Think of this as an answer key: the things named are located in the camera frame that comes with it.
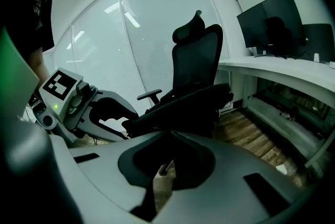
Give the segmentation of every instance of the black slot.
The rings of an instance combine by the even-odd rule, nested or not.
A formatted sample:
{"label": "black slot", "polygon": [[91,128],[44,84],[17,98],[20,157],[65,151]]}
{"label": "black slot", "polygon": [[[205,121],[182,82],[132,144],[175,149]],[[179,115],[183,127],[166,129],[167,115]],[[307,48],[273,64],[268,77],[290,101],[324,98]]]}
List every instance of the black slot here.
{"label": "black slot", "polygon": [[247,175],[244,180],[271,217],[289,207],[289,203],[260,174]]}
{"label": "black slot", "polygon": [[89,161],[89,160],[92,160],[98,157],[100,157],[98,154],[90,153],[90,154],[74,157],[74,160],[76,163],[82,163],[82,162],[86,162],[86,161]]}

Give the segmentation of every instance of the mesh backrest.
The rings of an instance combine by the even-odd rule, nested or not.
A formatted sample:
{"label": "mesh backrest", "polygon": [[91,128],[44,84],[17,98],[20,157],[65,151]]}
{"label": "mesh backrest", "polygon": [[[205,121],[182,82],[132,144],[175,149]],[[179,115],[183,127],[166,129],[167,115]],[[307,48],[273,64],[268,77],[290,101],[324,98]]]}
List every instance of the mesh backrest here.
{"label": "mesh backrest", "polygon": [[172,50],[173,88],[188,83],[213,85],[222,48],[222,28],[212,25],[196,40]]}

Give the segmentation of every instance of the monitor screen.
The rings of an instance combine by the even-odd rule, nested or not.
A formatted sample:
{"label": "monitor screen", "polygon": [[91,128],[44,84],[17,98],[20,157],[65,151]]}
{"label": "monitor screen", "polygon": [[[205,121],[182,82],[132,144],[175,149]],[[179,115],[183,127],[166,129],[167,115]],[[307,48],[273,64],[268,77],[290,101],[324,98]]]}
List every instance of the monitor screen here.
{"label": "monitor screen", "polygon": [[304,44],[302,21],[294,0],[265,0],[238,17],[246,47],[278,48]]}

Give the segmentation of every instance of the chair headrest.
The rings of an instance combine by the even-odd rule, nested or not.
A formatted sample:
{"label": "chair headrest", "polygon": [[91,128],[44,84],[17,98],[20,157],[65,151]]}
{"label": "chair headrest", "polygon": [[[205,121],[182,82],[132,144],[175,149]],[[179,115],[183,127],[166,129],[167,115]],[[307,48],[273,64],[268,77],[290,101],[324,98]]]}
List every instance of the chair headrest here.
{"label": "chair headrest", "polygon": [[188,43],[201,36],[202,32],[205,29],[205,23],[200,17],[201,14],[202,12],[200,10],[197,10],[194,17],[189,23],[177,28],[173,32],[172,40],[177,44],[182,44]]}

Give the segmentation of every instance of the desk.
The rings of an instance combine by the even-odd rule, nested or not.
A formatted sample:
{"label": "desk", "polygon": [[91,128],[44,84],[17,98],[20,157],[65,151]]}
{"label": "desk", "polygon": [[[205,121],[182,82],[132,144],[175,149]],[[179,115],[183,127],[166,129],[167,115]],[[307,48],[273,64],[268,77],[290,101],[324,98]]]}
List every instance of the desk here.
{"label": "desk", "polygon": [[[335,108],[335,70],[325,64],[300,59],[241,57],[221,60],[218,69],[245,75],[243,80],[244,107],[248,96],[256,92],[254,87],[250,90],[249,86],[245,85],[247,81],[250,81],[250,77],[254,76],[292,87]],[[323,155],[334,139],[335,131],[305,166],[311,166]]]}

